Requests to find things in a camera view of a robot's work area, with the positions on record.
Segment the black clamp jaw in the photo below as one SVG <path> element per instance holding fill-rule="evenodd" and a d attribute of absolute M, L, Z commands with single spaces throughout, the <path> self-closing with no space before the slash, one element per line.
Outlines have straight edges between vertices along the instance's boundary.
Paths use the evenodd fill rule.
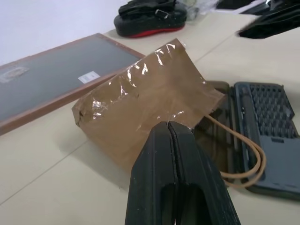
<path fill-rule="evenodd" d="M 130 179 L 125 225 L 240 225 L 220 172 L 188 127 L 160 122 Z"/>
<path fill-rule="evenodd" d="M 244 38 L 263 39 L 300 26 L 300 0 L 279 4 L 239 31 Z"/>
<path fill-rule="evenodd" d="M 119 8 L 122 18 L 138 18 L 143 15 L 156 15 L 166 19 L 175 7 L 174 0 L 133 0 Z"/>

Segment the white sticker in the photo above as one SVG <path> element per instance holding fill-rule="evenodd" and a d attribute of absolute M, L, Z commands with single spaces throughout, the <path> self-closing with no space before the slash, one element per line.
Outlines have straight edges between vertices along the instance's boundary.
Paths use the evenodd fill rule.
<path fill-rule="evenodd" d="M 91 71 L 85 75 L 80 76 L 78 79 L 82 82 L 82 83 L 88 83 L 90 81 L 93 81 L 97 78 L 99 78 L 100 76 L 98 74 L 96 74 L 94 71 Z"/>

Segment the table surface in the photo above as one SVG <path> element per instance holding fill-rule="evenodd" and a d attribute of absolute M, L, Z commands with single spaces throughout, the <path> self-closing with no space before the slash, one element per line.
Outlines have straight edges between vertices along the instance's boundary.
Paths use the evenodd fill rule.
<path fill-rule="evenodd" d="M 140 39 L 106 35 L 148 54 L 178 38 L 207 80 L 279 83 L 300 130 L 300 29 L 250 40 L 249 15 L 210 14 L 183 30 Z M 129 177 L 75 125 L 70 103 L 0 137 L 0 224 L 124 224 Z M 296 224 L 300 203 L 228 189 L 243 225 Z"/>

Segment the red trim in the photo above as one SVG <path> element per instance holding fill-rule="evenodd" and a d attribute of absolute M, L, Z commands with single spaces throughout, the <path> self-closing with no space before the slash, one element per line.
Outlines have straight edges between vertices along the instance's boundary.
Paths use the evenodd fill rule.
<path fill-rule="evenodd" d="M 166 28 L 166 29 L 158 29 L 158 30 L 147 30 L 147 31 L 143 31 L 143 32 L 138 33 L 138 34 L 131 35 L 131 36 L 129 36 L 129 38 L 140 38 L 140 37 L 149 36 L 149 35 L 160 33 L 160 32 L 178 31 L 178 30 L 181 30 L 183 27 L 184 26 L 179 27 L 179 28 Z"/>

